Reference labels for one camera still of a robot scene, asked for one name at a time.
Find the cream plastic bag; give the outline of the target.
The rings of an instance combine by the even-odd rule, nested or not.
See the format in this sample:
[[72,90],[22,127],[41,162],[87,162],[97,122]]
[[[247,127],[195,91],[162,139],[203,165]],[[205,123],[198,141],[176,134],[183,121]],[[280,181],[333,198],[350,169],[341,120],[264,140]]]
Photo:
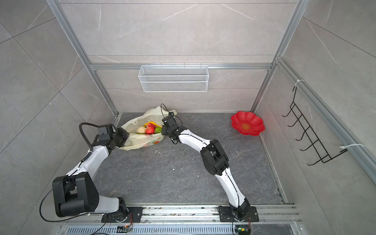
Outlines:
[[164,138],[162,135],[162,119],[168,116],[168,111],[154,108],[146,111],[142,116],[136,117],[121,126],[129,133],[122,150],[134,150],[142,147],[156,145]]

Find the red flower-shaped plate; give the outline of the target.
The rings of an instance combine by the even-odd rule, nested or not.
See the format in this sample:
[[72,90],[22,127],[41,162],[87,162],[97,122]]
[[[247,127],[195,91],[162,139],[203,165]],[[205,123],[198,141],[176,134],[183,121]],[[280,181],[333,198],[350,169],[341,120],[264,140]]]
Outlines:
[[232,127],[242,135],[258,136],[265,130],[263,120],[252,112],[239,111],[231,117]]

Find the green fake pear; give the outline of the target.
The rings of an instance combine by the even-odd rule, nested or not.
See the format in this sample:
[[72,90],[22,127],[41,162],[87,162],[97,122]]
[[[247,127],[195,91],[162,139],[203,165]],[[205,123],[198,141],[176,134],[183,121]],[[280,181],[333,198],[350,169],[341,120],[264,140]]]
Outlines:
[[161,132],[162,132],[162,128],[161,127],[156,127],[155,130],[154,130],[155,134],[161,133]]

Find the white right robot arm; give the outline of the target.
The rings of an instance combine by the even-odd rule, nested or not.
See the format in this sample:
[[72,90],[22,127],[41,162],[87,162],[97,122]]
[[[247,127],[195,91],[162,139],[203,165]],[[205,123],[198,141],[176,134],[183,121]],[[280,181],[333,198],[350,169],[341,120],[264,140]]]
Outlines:
[[162,119],[162,135],[168,136],[174,144],[182,143],[201,154],[205,169],[215,176],[228,196],[233,219],[243,221],[251,206],[236,184],[229,167],[229,159],[222,145],[216,139],[206,140],[176,122],[172,112]]

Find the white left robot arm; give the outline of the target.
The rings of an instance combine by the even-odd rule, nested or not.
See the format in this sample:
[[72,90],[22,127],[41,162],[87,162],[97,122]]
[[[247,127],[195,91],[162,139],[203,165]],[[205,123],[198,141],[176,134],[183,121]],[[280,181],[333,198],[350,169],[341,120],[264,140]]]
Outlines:
[[90,142],[79,125],[79,131],[89,147],[85,157],[66,175],[52,183],[55,212],[58,217],[102,213],[110,219],[127,217],[129,210],[121,197],[101,196],[93,182],[100,165],[117,147],[124,146],[129,133],[113,124],[98,126],[98,134]]

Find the red fake strawberry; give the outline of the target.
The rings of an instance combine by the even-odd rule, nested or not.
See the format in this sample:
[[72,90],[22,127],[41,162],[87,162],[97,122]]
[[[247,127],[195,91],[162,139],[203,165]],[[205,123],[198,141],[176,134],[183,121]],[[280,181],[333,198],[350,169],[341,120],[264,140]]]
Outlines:
[[149,128],[146,129],[146,134],[152,135],[152,134],[154,134],[154,130],[155,130],[155,128],[149,127]]

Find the beige fake fruit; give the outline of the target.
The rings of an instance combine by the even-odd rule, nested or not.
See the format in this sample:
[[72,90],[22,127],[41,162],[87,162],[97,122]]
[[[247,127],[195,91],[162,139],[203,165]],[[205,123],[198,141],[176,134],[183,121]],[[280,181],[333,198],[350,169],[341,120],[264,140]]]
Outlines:
[[146,134],[146,127],[141,126],[136,130],[137,134]]

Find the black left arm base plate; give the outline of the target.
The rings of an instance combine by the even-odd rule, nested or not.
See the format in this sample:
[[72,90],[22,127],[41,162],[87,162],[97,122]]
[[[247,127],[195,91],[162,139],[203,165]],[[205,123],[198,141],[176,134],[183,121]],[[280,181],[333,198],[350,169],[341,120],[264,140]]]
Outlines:
[[128,207],[126,212],[121,210],[104,214],[101,223],[139,223],[141,222],[143,207]]

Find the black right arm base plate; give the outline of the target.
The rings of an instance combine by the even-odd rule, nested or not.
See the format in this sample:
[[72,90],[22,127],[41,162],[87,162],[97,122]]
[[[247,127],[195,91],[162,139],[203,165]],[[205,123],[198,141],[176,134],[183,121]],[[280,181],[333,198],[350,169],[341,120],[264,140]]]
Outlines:
[[217,212],[221,222],[259,222],[256,207],[249,207],[246,212],[233,207],[218,206]]

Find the aluminium frame rail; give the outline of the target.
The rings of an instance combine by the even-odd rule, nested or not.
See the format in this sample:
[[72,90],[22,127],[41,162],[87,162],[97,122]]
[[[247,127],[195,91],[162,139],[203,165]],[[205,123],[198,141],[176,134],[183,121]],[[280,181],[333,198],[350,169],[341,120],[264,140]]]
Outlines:
[[114,117],[119,115],[112,99],[110,98],[106,88],[104,87],[103,83],[101,82],[100,78],[98,77],[96,71],[92,69],[91,62],[83,49],[81,43],[79,42],[74,30],[72,29],[60,3],[56,0],[46,0],[48,6],[50,7],[52,13],[56,17],[58,23],[62,27],[65,35],[67,36],[69,42],[71,43],[73,49],[77,53],[79,59],[83,63],[86,71],[88,72],[90,78],[95,83],[96,87],[98,88],[99,92],[101,93],[103,99],[105,100],[106,104],[108,105],[109,109],[113,113]]

